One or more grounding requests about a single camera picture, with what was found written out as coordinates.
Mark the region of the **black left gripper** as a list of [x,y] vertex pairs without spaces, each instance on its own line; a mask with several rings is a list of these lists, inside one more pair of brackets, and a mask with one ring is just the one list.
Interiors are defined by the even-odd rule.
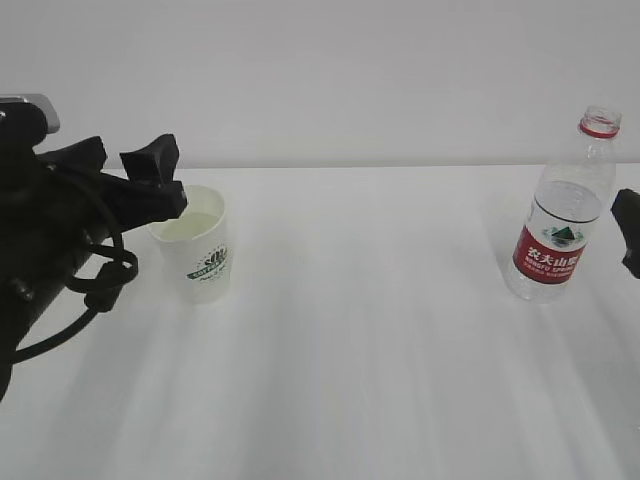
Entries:
[[138,275],[124,233],[177,219],[188,201],[174,179],[180,157],[165,133],[121,152],[126,175],[104,172],[107,153],[92,136],[37,152],[47,136],[34,124],[1,117],[1,347],[17,350],[63,291],[81,294],[85,310],[68,327],[34,344],[51,350],[97,315],[111,311]]

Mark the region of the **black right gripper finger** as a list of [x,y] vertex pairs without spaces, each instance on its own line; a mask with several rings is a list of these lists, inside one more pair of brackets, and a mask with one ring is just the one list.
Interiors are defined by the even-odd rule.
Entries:
[[620,189],[611,206],[611,213],[621,231],[628,250],[639,245],[639,193]]
[[636,279],[640,279],[640,251],[638,248],[628,246],[621,263]]

